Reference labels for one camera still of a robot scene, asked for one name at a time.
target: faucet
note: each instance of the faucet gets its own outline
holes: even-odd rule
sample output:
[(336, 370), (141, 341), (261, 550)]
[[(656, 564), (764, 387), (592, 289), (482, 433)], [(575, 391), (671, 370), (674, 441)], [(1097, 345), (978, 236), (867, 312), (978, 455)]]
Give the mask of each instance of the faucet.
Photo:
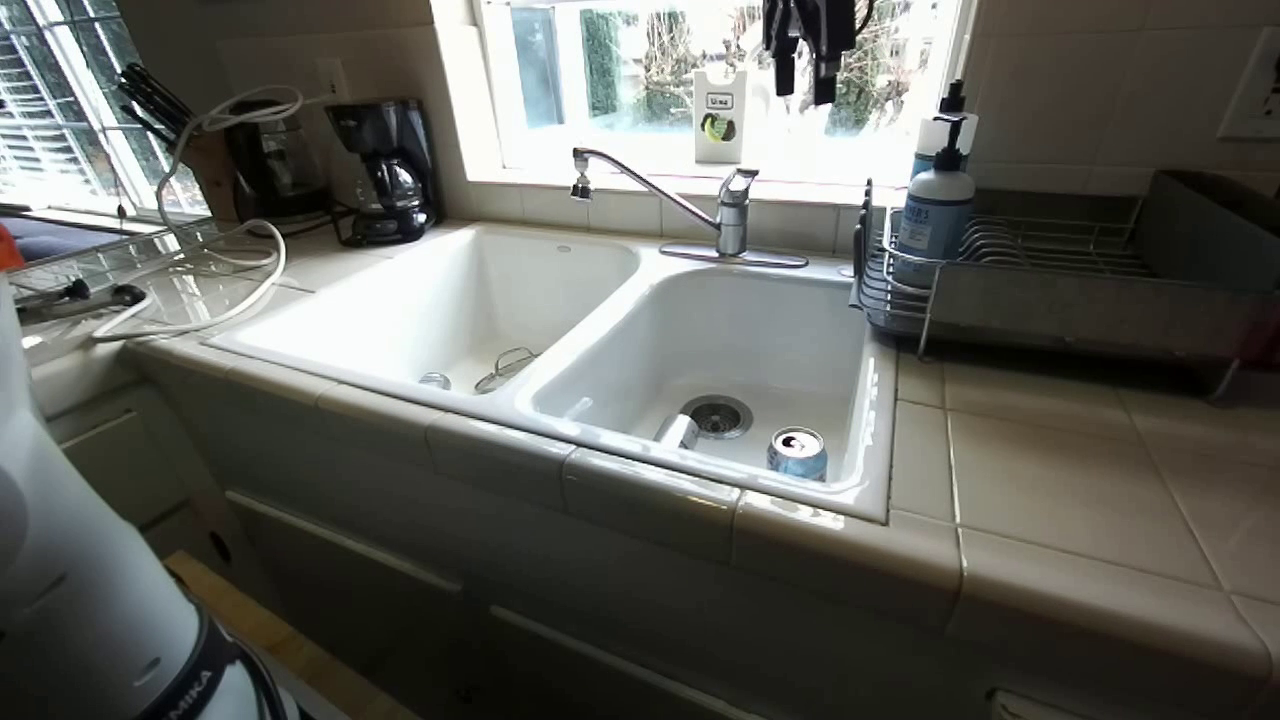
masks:
[(612, 154), (599, 149), (572, 149), (572, 198), (592, 200), (592, 181), (587, 181), (587, 159), (599, 156), (602, 164), (619, 170), (624, 176), (630, 176), (634, 183), (642, 183), (649, 193), (662, 198), (666, 204), (674, 204), (678, 214), (689, 214), (690, 222), (708, 224), (717, 234), (717, 252), (708, 250), (662, 250), (666, 256), (690, 256), (690, 260), (752, 260), (752, 266), (773, 266), (773, 270), (800, 270), (800, 256), (759, 256), (746, 252), (746, 193), (752, 181), (759, 176), (756, 170), (730, 170), (717, 193), (720, 210), (717, 215), (699, 214), (696, 204), (689, 204), (682, 198), (660, 187), (651, 176), (634, 172), (630, 164), (614, 159)]

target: white sink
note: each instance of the white sink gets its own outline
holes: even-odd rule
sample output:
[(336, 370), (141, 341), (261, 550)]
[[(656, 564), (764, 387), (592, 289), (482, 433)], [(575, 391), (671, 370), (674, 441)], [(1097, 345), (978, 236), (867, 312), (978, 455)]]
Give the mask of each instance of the white sink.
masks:
[[(841, 498), (884, 519), (893, 358), (846, 308), (846, 285), (738, 270), (666, 275), (541, 385), (531, 411), (592, 427), (619, 451), (787, 498)], [(822, 441), (822, 479), (769, 468), (769, 446), (797, 427)]]
[[(213, 345), (884, 519), (893, 351), (846, 308), (845, 266), (764, 272), (671, 260), (642, 240), (476, 224), (434, 234)], [(678, 438), (678, 411), (699, 422), (690, 402), (742, 410), (746, 423)], [(769, 463), (782, 427), (822, 441), (822, 475)]]
[(487, 397), (634, 272), (634, 250), (465, 228), (213, 345), (395, 397)]

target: bottle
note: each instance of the bottle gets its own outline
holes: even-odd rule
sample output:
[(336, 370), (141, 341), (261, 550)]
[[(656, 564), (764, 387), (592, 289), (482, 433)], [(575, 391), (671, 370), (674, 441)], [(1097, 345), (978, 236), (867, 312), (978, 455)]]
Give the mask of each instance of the bottle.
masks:
[[(965, 172), (961, 129), (965, 116), (947, 116), (947, 144), (931, 156), (931, 170), (910, 181), (895, 234), (895, 250), (926, 266), (957, 260), (973, 222), (977, 183)], [(926, 285), (931, 272), (910, 270), (901, 281)]]
[(947, 89), (947, 96), (936, 105), (936, 116), (921, 121), (910, 176), (931, 170), (931, 156), (947, 149), (951, 116), (965, 116), (961, 129), (961, 170), (966, 164), (973, 140), (977, 140), (977, 116), (965, 112), (965, 80)]

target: coffee maker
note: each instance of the coffee maker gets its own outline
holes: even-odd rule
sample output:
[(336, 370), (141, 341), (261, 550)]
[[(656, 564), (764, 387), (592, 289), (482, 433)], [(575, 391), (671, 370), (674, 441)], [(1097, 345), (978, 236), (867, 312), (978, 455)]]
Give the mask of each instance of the coffee maker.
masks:
[(329, 105), (329, 121), (373, 183), (342, 244), (403, 244), (442, 222), (430, 131), (414, 100)]
[(225, 144), (234, 170), (231, 204), (241, 222), (330, 214), (330, 198), (321, 183), (321, 170), (311, 164), (308, 149), (300, 144), (295, 121), (231, 126)]

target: faucet handle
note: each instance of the faucet handle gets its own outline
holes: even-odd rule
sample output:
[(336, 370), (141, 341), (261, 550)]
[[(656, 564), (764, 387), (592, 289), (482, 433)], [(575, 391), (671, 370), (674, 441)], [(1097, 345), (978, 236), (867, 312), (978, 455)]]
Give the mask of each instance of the faucet handle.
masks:
[(720, 204), (746, 204), (759, 170), (730, 170), (720, 183)]

